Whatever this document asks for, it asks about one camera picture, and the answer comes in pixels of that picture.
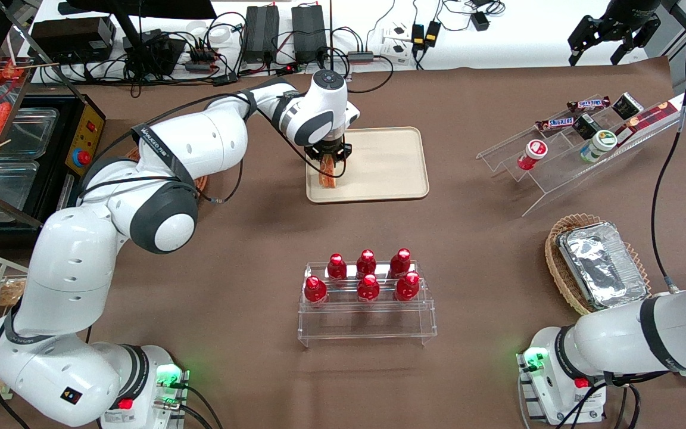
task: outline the red bottle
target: red bottle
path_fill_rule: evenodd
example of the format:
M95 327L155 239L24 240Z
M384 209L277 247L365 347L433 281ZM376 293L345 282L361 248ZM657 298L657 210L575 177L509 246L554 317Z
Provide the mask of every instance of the red bottle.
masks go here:
M309 302L327 302L327 285L316 275L310 275L305 279L303 295Z
M393 290L393 299L397 301L411 301L420 291L420 275L410 271L401 279Z
M356 261L356 278L364 279L367 274L374 274L378 261L375 260L375 253L372 250L365 250Z
M360 280L356 293L361 302L376 301L381 293L381 285L379 285L374 274L367 274L364 279Z
M332 253L330 262L327 263L327 277L335 280L346 280L346 265L343 256L339 253Z
M396 255L391 258L391 268L388 272L390 279L400 279L409 271L411 266L411 253L409 249L399 250Z

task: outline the yellow control panel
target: yellow control panel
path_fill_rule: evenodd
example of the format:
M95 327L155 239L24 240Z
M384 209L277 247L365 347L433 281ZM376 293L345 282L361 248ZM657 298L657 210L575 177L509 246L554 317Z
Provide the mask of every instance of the yellow control panel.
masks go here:
M84 176L86 166L92 162L97 152L97 144L100 141L104 119L90 105L84 105L84 112L81 114L81 122L73 136L73 143L70 145L65 164L69 169Z

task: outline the beige tray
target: beige tray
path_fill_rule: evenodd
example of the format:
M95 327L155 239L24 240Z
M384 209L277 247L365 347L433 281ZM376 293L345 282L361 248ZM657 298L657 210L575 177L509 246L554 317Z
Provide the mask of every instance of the beige tray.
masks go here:
M305 168L305 195L312 203L414 199L428 194L428 171L417 128L347 130L345 138L353 151L335 188L320 187L319 174L308 165ZM341 171L343 163L338 163L335 174Z

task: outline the snickers bar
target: snickers bar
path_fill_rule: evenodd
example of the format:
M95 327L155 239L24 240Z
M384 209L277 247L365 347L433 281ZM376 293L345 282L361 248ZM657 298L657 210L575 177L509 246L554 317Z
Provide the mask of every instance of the snickers bar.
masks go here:
M539 131L550 131L558 128L572 127L575 123L574 117L561 117L561 119L537 120L536 128Z
M610 107L610 98L604 97L602 100L585 100L585 101L569 101L568 110L577 111L592 111L602 110Z

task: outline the black power adapter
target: black power adapter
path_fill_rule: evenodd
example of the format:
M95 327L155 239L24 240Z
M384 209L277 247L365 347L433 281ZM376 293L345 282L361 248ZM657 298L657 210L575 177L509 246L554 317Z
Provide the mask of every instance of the black power adapter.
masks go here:
M270 64L277 61L277 37L280 32L280 10L277 6L248 6L245 12L245 62Z
M322 6L296 6L293 14L293 43L297 63L312 63L325 59L327 41Z
M473 22L473 26L479 32L485 32L488 30L488 18L485 16L484 12L476 12L471 14L470 20Z

